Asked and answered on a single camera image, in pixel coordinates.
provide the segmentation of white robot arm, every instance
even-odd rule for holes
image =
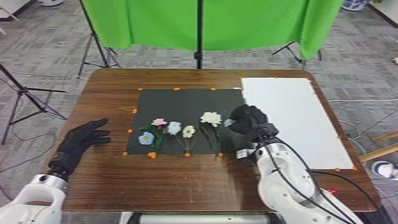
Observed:
[[[258,192],[267,206],[276,210],[288,224],[363,224],[354,212],[332,194],[325,190],[322,190],[324,194],[318,192],[311,175],[292,154],[290,148],[272,138],[272,135],[276,135],[277,132],[276,130],[270,131],[270,127],[274,126],[263,125],[268,122],[267,117],[260,122],[261,119],[258,118],[265,116],[265,114],[258,111],[258,114],[252,114],[251,112],[247,113],[247,111],[244,112],[244,116],[231,115],[231,118],[236,119],[236,123],[229,127],[231,130],[245,134],[249,140],[258,139],[258,133],[270,140],[267,143],[258,141],[256,150],[238,151],[238,158],[251,156],[256,159],[261,174]],[[260,125],[252,124],[252,117],[256,118]],[[110,141],[109,138],[101,138],[109,135],[109,132],[94,130],[105,124],[107,121],[103,120],[91,122],[69,131],[50,162],[52,170],[48,174],[34,177],[16,199],[0,208],[0,224],[61,223],[68,176],[73,173],[89,146]]]
[[[52,175],[36,175],[16,199],[0,208],[2,224],[59,224],[66,199],[66,181]]]
[[[109,119],[91,121],[68,132],[48,164],[48,174],[36,175],[16,199],[0,208],[0,224],[61,223],[68,177],[89,147],[110,142],[110,132],[96,130],[107,122]]]
[[[311,198],[313,202],[348,221],[347,217],[331,205],[331,201],[350,217],[348,223],[363,224],[352,210],[340,202],[329,191],[322,189],[329,201],[316,191],[311,175],[286,145],[283,143],[272,143],[256,150],[258,169],[261,173],[258,192],[267,206],[277,211],[286,223],[343,224],[347,222],[343,222],[299,195],[279,175],[279,172],[276,172],[267,150],[272,153],[284,177],[300,193],[308,198]]]

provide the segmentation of white board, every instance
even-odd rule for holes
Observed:
[[[244,97],[268,116],[277,137],[293,146],[315,169],[352,169],[338,132],[304,78],[244,78]]]

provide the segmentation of white flower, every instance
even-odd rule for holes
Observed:
[[[181,123],[172,121],[167,126],[167,132],[171,135],[176,135],[180,131],[181,131]]]
[[[194,134],[196,134],[196,128],[192,125],[188,125],[183,129],[183,138],[192,138]]]
[[[201,116],[201,119],[203,119],[201,122],[210,123],[217,128],[220,124],[220,114],[217,114],[215,112],[206,112]]]

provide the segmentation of green screen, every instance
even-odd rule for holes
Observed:
[[[324,45],[343,0],[204,0],[204,50],[300,43],[309,59]],[[103,45],[196,50],[197,0],[85,0]]]

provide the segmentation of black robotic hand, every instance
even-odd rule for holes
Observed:
[[[96,130],[107,123],[107,118],[98,121],[91,121],[66,134],[66,138],[48,164],[52,168],[50,172],[57,172],[59,175],[62,175],[62,178],[68,178],[75,171],[89,147],[110,142],[110,131]]]
[[[229,119],[235,123],[229,129],[245,135],[251,142],[260,142],[260,137],[274,137],[279,133],[276,126],[268,123],[268,117],[256,106],[236,107]]]

